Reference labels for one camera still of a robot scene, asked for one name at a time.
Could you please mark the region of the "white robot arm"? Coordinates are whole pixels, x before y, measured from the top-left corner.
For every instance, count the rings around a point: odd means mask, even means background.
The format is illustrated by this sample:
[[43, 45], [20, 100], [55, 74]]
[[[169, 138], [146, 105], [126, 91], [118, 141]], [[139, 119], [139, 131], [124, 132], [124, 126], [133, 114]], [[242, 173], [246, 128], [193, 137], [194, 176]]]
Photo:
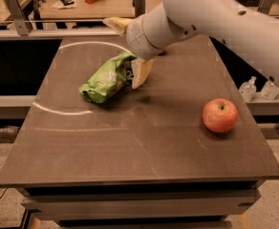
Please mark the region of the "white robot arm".
[[129, 50], [152, 59], [166, 47], [198, 34], [210, 36], [279, 87], [279, 19], [235, 0], [162, 0], [135, 19], [103, 23], [126, 38]]

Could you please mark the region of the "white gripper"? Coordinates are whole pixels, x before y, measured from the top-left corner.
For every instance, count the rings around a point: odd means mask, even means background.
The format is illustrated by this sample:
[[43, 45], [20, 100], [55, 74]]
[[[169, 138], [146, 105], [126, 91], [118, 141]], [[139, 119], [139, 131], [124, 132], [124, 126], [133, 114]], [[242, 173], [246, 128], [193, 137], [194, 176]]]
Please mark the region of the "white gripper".
[[129, 50], [139, 57], [131, 63], [133, 89], [140, 87], [145, 82], [153, 66], [152, 58], [161, 52], [161, 49], [154, 47], [147, 39], [143, 22], [144, 15], [133, 20], [121, 17], [108, 17], [103, 20], [103, 24], [114, 30], [119, 36], [126, 35]]

